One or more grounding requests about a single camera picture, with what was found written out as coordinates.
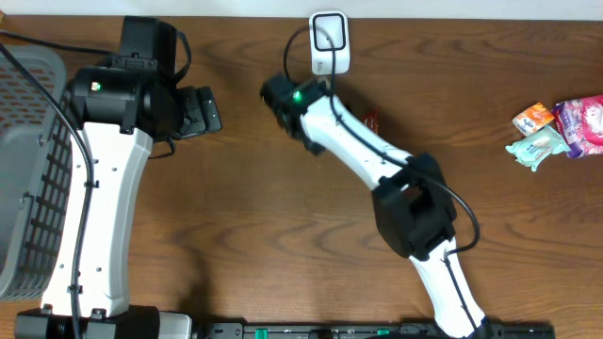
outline basket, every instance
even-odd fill
[[[60,100],[66,71],[56,53],[8,49]],[[55,268],[71,181],[70,135],[56,116],[0,57],[0,300],[38,299]]]

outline light blue snack package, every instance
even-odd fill
[[[517,157],[518,163],[531,167],[531,171],[536,171],[538,164],[545,160],[549,154],[570,151],[562,136],[548,125],[511,146],[505,146],[505,149]]]

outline wooden table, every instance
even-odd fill
[[[399,321],[432,317],[410,262],[375,227],[370,194],[329,153],[288,138],[258,92],[281,70],[305,20],[167,18],[187,33],[183,85],[210,85],[224,129],[148,163],[130,246],[134,304],[250,322]],[[26,35],[117,50],[121,18],[8,17]],[[461,256],[492,317],[549,321],[558,338],[599,338],[603,307],[603,157],[551,156],[530,172],[504,145],[512,117],[537,101],[603,91],[603,24],[350,20],[340,96],[377,106],[381,135],[434,155],[481,221]],[[309,75],[307,38],[290,56]],[[60,53],[70,74],[95,56]],[[179,49],[179,63],[183,63]],[[470,240],[468,219],[455,227]],[[36,302],[3,303],[0,336]]]

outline perforated basket side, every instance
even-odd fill
[[[60,57],[37,46],[9,49],[60,100],[66,78]],[[38,145],[35,152],[14,154],[35,157],[35,165],[27,169],[32,173],[28,187],[18,196],[3,197],[9,201],[21,200],[22,208],[16,211],[0,275],[0,299],[37,299],[50,281],[60,247],[71,181],[70,136],[43,96],[3,58],[0,58],[0,103],[0,140],[32,137]]]

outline candy wrapper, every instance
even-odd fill
[[[544,105],[538,103],[513,118],[513,124],[527,137],[547,126],[553,119],[555,119],[555,117],[550,114],[548,109],[546,109]]]
[[[523,166],[531,167],[536,171],[540,164],[549,154],[568,152],[570,149],[551,126],[545,126],[542,130],[506,146],[507,152],[517,157],[517,162]]]
[[[552,113],[569,145],[567,156],[603,153],[603,95],[556,104]]]

